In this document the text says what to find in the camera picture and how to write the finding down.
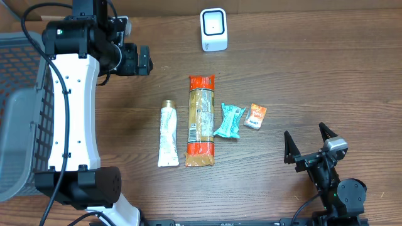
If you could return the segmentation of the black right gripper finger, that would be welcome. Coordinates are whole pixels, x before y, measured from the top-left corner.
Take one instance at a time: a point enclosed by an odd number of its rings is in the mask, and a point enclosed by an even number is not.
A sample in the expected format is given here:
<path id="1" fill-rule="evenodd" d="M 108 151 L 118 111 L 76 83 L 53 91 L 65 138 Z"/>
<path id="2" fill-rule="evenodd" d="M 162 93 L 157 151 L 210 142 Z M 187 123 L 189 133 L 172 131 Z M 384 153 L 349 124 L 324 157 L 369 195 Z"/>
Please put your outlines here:
<path id="1" fill-rule="evenodd" d="M 284 132 L 285 139 L 285 155 L 284 163 L 293 164 L 296 163 L 295 159 L 300 157 L 300 151 L 298 150 L 292 136 L 288 131 Z"/>
<path id="2" fill-rule="evenodd" d="M 329 129 L 323 122 L 321 122 L 318 126 L 320 129 L 323 142 L 325 142 L 330 138 L 337 137 L 337 134 L 333 132 L 331 129 Z"/>

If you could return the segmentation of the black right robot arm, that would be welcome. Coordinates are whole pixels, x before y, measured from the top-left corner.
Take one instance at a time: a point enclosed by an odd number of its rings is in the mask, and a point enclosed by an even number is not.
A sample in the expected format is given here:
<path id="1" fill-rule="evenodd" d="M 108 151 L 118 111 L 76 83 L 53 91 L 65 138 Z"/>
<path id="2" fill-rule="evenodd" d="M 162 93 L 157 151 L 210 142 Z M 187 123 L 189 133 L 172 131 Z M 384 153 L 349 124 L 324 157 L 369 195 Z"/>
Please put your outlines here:
<path id="1" fill-rule="evenodd" d="M 297 173 L 306 171 L 317 189 L 317 194 L 306 201 L 294 214 L 290 225 L 368 225 L 360 219 L 364 213 L 367 186 L 361 180 L 341 180 L 335 170 L 348 151 L 347 141 L 319 124 L 323 146 L 316 153 L 301 155 L 292 136 L 284 132 L 284 163 L 294 164 Z M 310 218 L 299 219 L 300 212 L 315 199 L 321 199 L 323 211 L 313 212 Z"/>

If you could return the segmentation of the teal snack bar wrapper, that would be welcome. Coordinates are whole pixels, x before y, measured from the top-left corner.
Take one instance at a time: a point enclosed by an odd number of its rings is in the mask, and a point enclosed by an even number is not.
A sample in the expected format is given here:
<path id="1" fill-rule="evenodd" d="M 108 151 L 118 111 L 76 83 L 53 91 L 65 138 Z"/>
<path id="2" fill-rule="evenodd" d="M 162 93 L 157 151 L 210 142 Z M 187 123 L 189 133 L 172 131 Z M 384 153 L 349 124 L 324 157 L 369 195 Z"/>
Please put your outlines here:
<path id="1" fill-rule="evenodd" d="M 239 139 L 239 123 L 246 108 L 225 105 L 225 103 L 221 103 L 221 107 L 223 120 L 220 127 L 214 132 L 214 135 L 223 138 Z"/>

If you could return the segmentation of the small orange snack packet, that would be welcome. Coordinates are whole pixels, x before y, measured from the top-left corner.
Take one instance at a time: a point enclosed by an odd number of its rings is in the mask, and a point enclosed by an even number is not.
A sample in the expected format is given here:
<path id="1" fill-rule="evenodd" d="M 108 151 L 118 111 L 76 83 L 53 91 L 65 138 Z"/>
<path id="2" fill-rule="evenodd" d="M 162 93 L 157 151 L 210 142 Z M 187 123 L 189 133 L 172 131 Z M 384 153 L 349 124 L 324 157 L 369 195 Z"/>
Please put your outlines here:
<path id="1" fill-rule="evenodd" d="M 259 130 L 262 126 L 266 111 L 267 108 L 263 106 L 251 104 L 245 118 L 244 125 L 252 129 Z"/>

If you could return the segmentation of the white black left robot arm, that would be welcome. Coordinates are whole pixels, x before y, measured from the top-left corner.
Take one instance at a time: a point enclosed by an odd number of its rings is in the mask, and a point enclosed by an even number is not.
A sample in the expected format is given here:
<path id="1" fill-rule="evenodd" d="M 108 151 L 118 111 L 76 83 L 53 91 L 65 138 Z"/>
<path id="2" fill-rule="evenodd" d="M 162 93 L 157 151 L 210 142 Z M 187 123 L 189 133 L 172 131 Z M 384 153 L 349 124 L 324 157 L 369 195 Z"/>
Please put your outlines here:
<path id="1" fill-rule="evenodd" d="M 95 135 L 95 90 L 101 75 L 148 75 L 147 46 L 126 43 L 125 16 L 68 16 L 47 24 L 44 58 L 53 80 L 53 144 L 48 168 L 35 186 L 51 202 L 97 215 L 106 225 L 143 225 L 141 212 L 122 194 L 115 166 L 103 167 Z"/>

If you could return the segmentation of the white tube gold cap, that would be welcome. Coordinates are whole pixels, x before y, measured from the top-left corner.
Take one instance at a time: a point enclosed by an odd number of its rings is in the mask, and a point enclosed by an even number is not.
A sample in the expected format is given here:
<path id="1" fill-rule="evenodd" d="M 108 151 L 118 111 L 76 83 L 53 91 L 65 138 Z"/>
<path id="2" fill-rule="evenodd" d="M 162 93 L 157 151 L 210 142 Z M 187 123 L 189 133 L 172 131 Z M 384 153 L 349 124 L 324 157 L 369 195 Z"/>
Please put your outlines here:
<path id="1" fill-rule="evenodd" d="M 176 103 L 173 100 L 164 100 L 160 110 L 158 167 L 178 165 Z"/>

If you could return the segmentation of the orange pasta package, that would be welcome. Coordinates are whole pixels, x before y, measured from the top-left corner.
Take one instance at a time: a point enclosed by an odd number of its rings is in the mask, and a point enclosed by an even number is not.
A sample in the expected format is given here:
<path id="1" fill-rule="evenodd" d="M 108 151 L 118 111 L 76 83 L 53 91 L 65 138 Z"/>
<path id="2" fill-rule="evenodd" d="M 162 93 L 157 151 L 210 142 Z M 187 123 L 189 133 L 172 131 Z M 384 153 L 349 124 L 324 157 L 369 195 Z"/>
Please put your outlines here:
<path id="1" fill-rule="evenodd" d="M 212 166 L 214 159 L 213 75 L 189 76 L 188 141 L 185 166 Z"/>

